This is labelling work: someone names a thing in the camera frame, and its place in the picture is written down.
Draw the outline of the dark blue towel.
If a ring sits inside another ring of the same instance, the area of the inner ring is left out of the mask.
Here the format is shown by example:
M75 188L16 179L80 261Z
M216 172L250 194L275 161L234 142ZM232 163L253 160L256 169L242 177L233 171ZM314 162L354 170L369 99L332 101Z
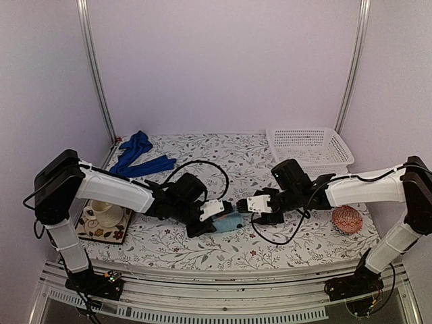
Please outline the dark blue towel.
M149 141L148 136L139 130L128 141L119 146L122 154L109 172L117 176L139 178L172 170L176 164L176 159L169 159L167 155L162 155L138 165L132 165L141 155L148 153L152 148L153 144Z

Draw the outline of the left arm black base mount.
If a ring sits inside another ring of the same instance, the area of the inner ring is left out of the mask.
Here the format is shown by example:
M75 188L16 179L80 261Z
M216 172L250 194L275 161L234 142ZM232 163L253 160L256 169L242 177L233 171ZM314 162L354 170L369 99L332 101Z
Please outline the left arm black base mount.
M89 268L72 273L65 268L67 281L65 287L75 290L83 295L96 296L108 300L119 301L124 288L122 273L110 270L104 274L94 272L92 265Z

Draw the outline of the light blue orange dotted towel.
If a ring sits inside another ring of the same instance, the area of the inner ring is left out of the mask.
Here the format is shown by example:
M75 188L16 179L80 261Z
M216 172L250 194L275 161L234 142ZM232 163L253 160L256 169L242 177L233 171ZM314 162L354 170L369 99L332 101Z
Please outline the light blue orange dotted towel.
M213 219L216 233L236 231L244 227L244 218L239 213L230 213Z

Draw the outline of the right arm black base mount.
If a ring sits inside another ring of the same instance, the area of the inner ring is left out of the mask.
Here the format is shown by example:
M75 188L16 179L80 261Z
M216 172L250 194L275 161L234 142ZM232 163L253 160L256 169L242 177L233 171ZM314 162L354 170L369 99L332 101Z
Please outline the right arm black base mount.
M327 280L324 292L330 301L335 301L378 292L383 288L381 275L366 268L366 256L363 256L352 275Z

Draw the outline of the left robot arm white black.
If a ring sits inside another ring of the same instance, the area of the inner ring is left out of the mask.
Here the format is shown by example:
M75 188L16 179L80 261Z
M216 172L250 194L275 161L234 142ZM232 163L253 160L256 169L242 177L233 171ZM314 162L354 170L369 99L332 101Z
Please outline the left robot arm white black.
M86 293L100 287L100 278L90 270L90 261L82 247L69 210L77 198L97 200L124 207L158 219L175 218L186 225L207 223L224 210L219 199L200 201L206 187L187 173L177 182L143 185L135 180L112 175L78 158L67 149L46 166L34 179L34 192L26 197L31 209L47 229L74 281Z

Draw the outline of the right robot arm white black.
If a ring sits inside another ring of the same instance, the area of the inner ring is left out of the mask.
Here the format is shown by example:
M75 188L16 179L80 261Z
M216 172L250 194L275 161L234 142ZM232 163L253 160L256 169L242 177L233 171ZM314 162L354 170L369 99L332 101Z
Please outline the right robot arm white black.
M362 269L349 280L354 294L364 294L394 259L421 237L431 234L431 170L418 156L401 165L364 173L334 173L309 178L299 163L288 159L271 171L279 189L265 188L246 199L246 211L281 215L300 209L330 210L356 203L401 203L405 213L384 239L364 257Z

